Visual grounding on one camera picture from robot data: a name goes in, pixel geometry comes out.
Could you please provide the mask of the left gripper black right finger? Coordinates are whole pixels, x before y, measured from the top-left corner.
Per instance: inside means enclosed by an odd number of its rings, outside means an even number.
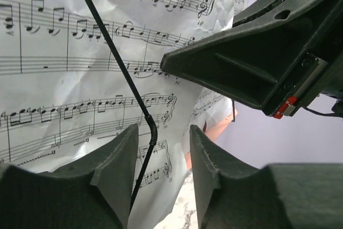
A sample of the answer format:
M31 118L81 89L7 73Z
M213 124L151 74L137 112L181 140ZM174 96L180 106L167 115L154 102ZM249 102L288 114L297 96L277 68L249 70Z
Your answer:
M342 164L254 168L190 127L200 228L342 228Z

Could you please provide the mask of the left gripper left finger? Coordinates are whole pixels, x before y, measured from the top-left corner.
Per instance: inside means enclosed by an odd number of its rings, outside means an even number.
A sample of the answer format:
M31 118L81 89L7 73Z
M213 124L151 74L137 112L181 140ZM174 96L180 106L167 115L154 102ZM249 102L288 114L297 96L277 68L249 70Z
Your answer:
M126 228L138 126L54 172L1 164L1 228Z

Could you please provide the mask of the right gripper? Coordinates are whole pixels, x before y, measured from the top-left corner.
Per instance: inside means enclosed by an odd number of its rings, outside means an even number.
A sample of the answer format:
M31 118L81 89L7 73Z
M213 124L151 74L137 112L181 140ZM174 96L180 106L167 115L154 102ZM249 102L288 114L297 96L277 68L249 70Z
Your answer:
M165 54L161 69L276 119L300 108L342 117L342 0L313 8L319 25L302 55L314 23L282 11L320 1L256 0L234 17L234 28ZM319 94L335 100L330 113L308 107Z

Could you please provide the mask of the pink perforated music stand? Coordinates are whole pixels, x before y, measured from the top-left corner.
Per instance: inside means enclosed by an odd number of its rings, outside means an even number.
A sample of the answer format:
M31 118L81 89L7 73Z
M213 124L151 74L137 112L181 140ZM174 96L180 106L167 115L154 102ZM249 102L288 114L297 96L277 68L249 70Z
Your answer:
M79 22L103 35L151 131L133 197L152 181L147 173L158 132L182 132L199 89L162 67L165 53L193 45L232 25L233 0L85 0L95 22Z

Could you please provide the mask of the sheet music page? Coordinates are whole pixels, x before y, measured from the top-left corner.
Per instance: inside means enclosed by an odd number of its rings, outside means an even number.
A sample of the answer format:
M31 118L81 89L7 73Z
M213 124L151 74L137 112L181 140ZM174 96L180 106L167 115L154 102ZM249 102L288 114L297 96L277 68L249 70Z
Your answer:
M54 172L138 126L135 181L150 142L135 102L103 35L79 22L95 20L84 0L1 0L1 164ZM173 210L187 174L189 120L182 132L158 132L147 173L126 228L154 228Z
M233 15L248 7L249 0L234 0ZM210 140L214 141L224 131L235 115L232 100L204 88L193 108L189 126L197 125Z

